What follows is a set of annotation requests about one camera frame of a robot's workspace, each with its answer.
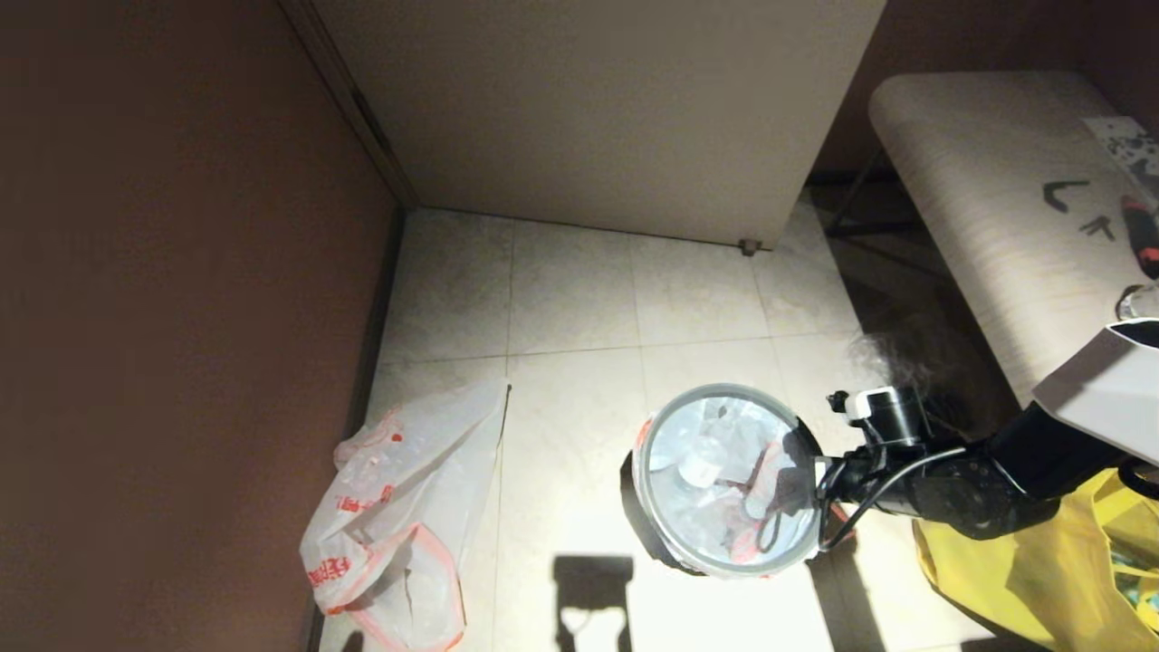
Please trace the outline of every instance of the yellow plastic bag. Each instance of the yellow plastic bag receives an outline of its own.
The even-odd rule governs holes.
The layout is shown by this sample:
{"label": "yellow plastic bag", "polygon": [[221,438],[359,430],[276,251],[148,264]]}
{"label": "yellow plastic bag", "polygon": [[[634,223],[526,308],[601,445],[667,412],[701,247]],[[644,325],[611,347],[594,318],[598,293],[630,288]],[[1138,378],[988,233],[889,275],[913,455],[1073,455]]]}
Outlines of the yellow plastic bag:
{"label": "yellow plastic bag", "polygon": [[[1159,507],[1125,489],[1114,470],[1062,500],[1045,523],[972,541],[918,521],[918,561],[949,600],[1051,650],[1159,650],[1149,598],[1159,591]],[[1110,547],[1147,570],[1111,563]],[[1139,578],[1139,606],[1115,588]]]}

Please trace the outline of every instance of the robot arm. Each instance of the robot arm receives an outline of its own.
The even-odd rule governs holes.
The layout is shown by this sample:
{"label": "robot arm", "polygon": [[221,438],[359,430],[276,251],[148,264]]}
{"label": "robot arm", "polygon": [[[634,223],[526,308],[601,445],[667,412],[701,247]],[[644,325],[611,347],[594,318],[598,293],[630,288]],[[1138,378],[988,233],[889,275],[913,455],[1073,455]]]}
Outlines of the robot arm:
{"label": "robot arm", "polygon": [[934,437],[909,389],[829,397],[866,445],[826,460],[822,513],[832,501],[860,506],[822,550],[869,508],[998,537],[1049,520],[1063,496],[1115,467],[1127,486],[1159,497],[1138,475],[1159,464],[1159,318],[1107,325],[1033,394],[1016,419],[972,444]]}

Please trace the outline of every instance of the white panel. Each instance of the white panel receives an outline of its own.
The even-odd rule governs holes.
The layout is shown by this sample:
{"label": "white panel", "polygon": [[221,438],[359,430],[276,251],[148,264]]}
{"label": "white panel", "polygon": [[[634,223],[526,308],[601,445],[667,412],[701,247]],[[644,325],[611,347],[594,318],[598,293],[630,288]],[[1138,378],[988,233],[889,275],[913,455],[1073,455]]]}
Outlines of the white panel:
{"label": "white panel", "polygon": [[[1159,330],[1159,318],[1136,318]],[[1103,329],[1034,388],[1048,415],[1159,464],[1159,349]]]}
{"label": "white panel", "polygon": [[775,243],[884,0],[318,0],[425,205]]}

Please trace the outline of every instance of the trash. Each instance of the trash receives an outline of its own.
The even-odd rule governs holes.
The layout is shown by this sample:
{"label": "trash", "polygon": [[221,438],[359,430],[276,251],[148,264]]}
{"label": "trash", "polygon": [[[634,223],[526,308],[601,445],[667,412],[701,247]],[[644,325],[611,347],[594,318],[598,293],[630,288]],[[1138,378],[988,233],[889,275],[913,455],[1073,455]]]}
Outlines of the trash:
{"label": "trash", "polygon": [[706,386],[664,408],[633,452],[644,518],[683,567],[767,576],[816,549],[808,428],[772,397]]}
{"label": "trash", "polygon": [[1110,563],[1115,573],[1115,588],[1131,603],[1136,614],[1154,629],[1159,623],[1159,572],[1111,543]]}
{"label": "trash", "polygon": [[457,569],[487,501],[508,388],[428,396],[338,445],[299,549],[322,611],[348,611],[391,650],[458,642]]}

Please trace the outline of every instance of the plastic bag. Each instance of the plastic bag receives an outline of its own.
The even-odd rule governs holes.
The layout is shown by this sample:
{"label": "plastic bag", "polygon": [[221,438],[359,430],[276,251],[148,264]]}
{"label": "plastic bag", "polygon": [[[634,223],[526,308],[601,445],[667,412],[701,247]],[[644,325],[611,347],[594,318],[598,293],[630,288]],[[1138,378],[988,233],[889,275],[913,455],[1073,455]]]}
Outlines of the plastic bag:
{"label": "plastic bag", "polygon": [[495,469],[506,381],[429,396],[334,452],[337,477],[302,536],[322,611],[389,650],[446,650],[466,624],[458,566]]}
{"label": "plastic bag", "polygon": [[926,578],[958,605],[1051,650],[1159,649],[1150,606],[1132,607],[1115,587],[1137,578],[1144,598],[1159,572],[1116,564],[1113,549],[1159,559],[1159,508],[1114,470],[1063,497],[1045,523],[972,541],[945,523],[914,523]]}

